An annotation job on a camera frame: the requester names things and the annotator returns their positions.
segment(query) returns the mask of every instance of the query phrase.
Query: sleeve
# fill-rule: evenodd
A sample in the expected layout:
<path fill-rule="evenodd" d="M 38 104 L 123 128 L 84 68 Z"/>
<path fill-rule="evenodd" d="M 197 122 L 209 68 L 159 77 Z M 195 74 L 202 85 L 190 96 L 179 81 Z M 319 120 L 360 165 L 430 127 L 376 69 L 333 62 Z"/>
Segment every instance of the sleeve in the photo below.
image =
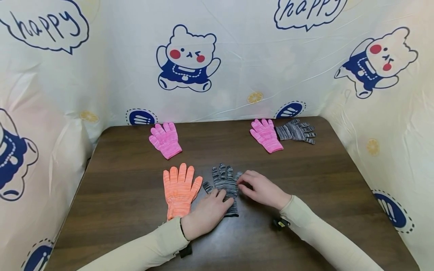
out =
<path fill-rule="evenodd" d="M 122 245 L 78 271 L 143 271 L 162 265 L 187 247 L 181 218 L 175 217 L 153 232 Z"/>
<path fill-rule="evenodd" d="M 292 231 L 313 246 L 337 270 L 383 270 L 356 244 L 312 212 L 298 197 L 292 196 L 280 215 L 290 223 Z"/>

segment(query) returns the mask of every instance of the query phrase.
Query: hand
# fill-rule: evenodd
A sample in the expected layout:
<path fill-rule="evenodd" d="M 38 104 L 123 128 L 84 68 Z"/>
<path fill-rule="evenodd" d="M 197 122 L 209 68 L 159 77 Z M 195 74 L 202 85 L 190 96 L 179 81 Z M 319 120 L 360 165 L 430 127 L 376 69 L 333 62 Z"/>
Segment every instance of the hand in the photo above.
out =
<path fill-rule="evenodd" d="M 209 233 L 217 226 L 234 202 L 233 198 L 223 202 L 225 195 L 226 190 L 218 192 L 214 189 L 211 194 L 199 201 L 194 211 L 181 218 L 182 229 L 187 240 L 191 241 Z"/>
<path fill-rule="evenodd" d="M 253 190 L 243 185 L 243 182 L 250 184 Z M 274 207 L 279 211 L 282 210 L 292 198 L 291 195 L 283 192 L 264 175 L 252 170 L 248 170 L 241 175 L 237 180 L 237 185 L 244 195 L 256 202 Z"/>

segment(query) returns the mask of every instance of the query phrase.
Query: brown table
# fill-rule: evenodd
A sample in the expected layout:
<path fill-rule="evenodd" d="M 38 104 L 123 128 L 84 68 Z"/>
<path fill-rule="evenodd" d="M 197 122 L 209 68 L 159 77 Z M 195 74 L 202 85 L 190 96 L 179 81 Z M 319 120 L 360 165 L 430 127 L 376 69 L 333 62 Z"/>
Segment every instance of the brown table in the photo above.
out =
<path fill-rule="evenodd" d="M 46 270 L 75 271 L 165 222 L 162 173 L 183 162 L 208 181 L 212 166 L 219 163 L 234 171 L 256 170 L 300 197 L 385 270 L 418 270 L 330 124 L 321 117 L 302 121 L 315 126 L 316 145 L 287 140 L 282 142 L 285 149 L 273 154 L 250 135 L 251 121 L 177 124 L 184 151 L 169 161 L 149 142 L 151 126 L 107 129 Z M 204 195 L 201 189 L 197 198 Z M 238 211 L 238 218 L 223 219 L 210 234 L 193 241 L 193 255 L 154 270 L 334 270 L 289 229 L 272 229 L 277 211 L 245 198 L 238 198 Z"/>

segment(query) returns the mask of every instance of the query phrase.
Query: red cheek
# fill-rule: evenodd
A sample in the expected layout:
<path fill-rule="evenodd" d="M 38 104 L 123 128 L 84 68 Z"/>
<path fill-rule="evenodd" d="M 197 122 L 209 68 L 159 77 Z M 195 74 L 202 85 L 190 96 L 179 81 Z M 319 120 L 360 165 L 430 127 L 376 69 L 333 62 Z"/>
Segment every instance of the red cheek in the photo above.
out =
<path fill-rule="evenodd" d="M 197 62 L 202 63 L 203 61 L 205 61 L 205 57 L 200 55 L 198 57 L 196 57 Z"/>
<path fill-rule="evenodd" d="M 373 53 L 374 55 L 378 54 L 379 52 L 381 52 L 381 45 L 375 44 L 371 47 L 370 49 L 371 53 Z"/>
<path fill-rule="evenodd" d="M 171 50 L 170 57 L 173 59 L 178 59 L 181 57 L 181 53 L 178 50 Z"/>
<path fill-rule="evenodd" d="M 392 65 L 390 63 L 387 63 L 383 66 L 383 71 L 390 71 L 392 69 Z"/>

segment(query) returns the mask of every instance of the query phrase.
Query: striped gray glove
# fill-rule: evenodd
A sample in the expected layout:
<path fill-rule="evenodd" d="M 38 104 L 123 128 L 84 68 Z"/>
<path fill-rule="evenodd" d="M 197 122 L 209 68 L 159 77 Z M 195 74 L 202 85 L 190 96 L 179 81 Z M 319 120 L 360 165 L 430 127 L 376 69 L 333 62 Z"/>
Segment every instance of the striped gray glove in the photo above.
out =
<path fill-rule="evenodd" d="M 315 144 L 315 140 L 311 137 L 316 137 L 315 133 L 310 133 L 315 130 L 309 123 L 299 123 L 299 119 L 292 120 L 283 126 L 276 127 L 277 135 L 280 141 L 282 140 L 296 140 L 305 141 L 307 143 Z"/>
<path fill-rule="evenodd" d="M 218 170 L 216 167 L 213 167 L 212 174 L 214 187 L 219 191 L 222 189 L 226 190 L 226 196 L 224 197 L 224 201 L 226 201 L 228 198 L 234 199 L 233 205 L 226 211 L 224 217 L 238 217 L 238 208 L 236 201 L 236 198 L 238 196 L 237 180 L 243 173 L 238 172 L 234 178 L 232 167 L 226 167 L 223 163 L 221 163 Z M 214 189 L 214 187 L 210 185 L 209 182 L 203 182 L 202 186 L 207 192 L 207 194 L 211 193 L 211 191 L 213 191 Z"/>

